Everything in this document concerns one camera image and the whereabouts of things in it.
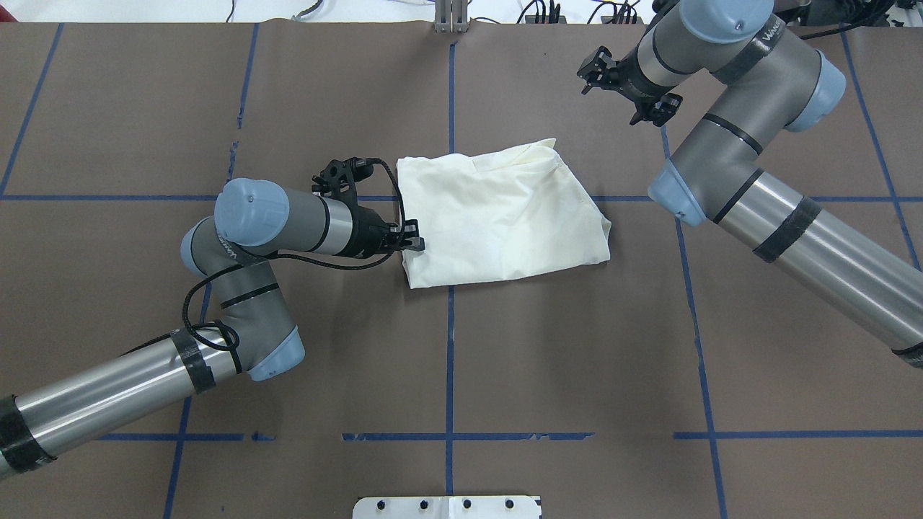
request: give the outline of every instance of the red object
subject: red object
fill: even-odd
[[[13,18],[13,15],[9,14],[9,11],[0,6],[0,21],[18,21]]]

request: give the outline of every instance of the light blue joint cap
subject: light blue joint cap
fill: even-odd
[[[206,276],[205,272],[203,272],[198,267],[198,265],[196,265],[196,261],[192,259],[192,235],[196,233],[198,227],[202,225],[202,222],[205,222],[206,220],[208,220],[208,218],[203,218],[199,220],[198,223],[193,225],[192,228],[189,229],[189,232],[183,236],[183,241],[181,241],[179,244],[179,257],[183,260],[183,264],[186,265],[187,269],[189,269],[192,273],[200,278],[205,278],[208,276]]]
[[[705,221],[705,213],[686,185],[686,181],[679,175],[673,161],[666,161],[664,171],[660,172],[647,188],[647,195],[672,212],[681,222],[695,227]]]
[[[787,127],[788,131],[804,131],[820,123],[827,114],[836,108],[843,94],[846,92],[846,76],[843,72],[827,60],[821,51],[821,74],[817,78],[817,86],[810,95],[808,104],[801,114]]]
[[[244,247],[269,243],[282,231],[288,215],[288,195],[269,180],[235,178],[215,201],[218,234]]]
[[[679,19],[700,40],[734,43],[762,29],[773,6],[773,0],[683,0]]]
[[[301,344],[298,327],[285,337],[266,358],[247,372],[250,378],[259,382],[284,373],[305,360],[305,346]]]

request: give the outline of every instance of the white cloth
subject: white cloth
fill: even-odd
[[[609,260],[612,224],[545,139],[468,157],[398,161],[407,218],[426,250],[403,251],[411,288],[504,281]]]

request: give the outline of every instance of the white bracket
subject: white bracket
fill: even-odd
[[[435,0],[436,32],[468,31],[468,0]]]
[[[541,519],[541,503],[532,496],[363,498],[353,519]]]

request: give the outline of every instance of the robotic arm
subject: robotic arm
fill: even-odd
[[[395,250],[423,250],[415,220],[385,223],[359,206],[355,183],[372,175],[379,159],[333,161],[314,177],[319,195],[267,180],[238,178],[224,187],[215,214],[183,238],[180,255],[204,278],[184,304],[185,328],[131,352],[19,397],[0,399],[0,479],[34,470],[80,444],[192,394],[247,372],[265,380],[305,356],[269,260],[322,262],[280,249],[382,259]],[[186,313],[195,290],[212,282],[223,317],[192,326]]]
[[[773,0],[672,0],[621,60],[605,47],[578,76],[635,103],[631,124],[662,126],[669,93],[705,68],[727,88],[648,194],[681,221],[706,218],[923,368],[923,273],[852,229],[755,161],[783,129],[814,126],[839,103],[845,77],[785,29]]]

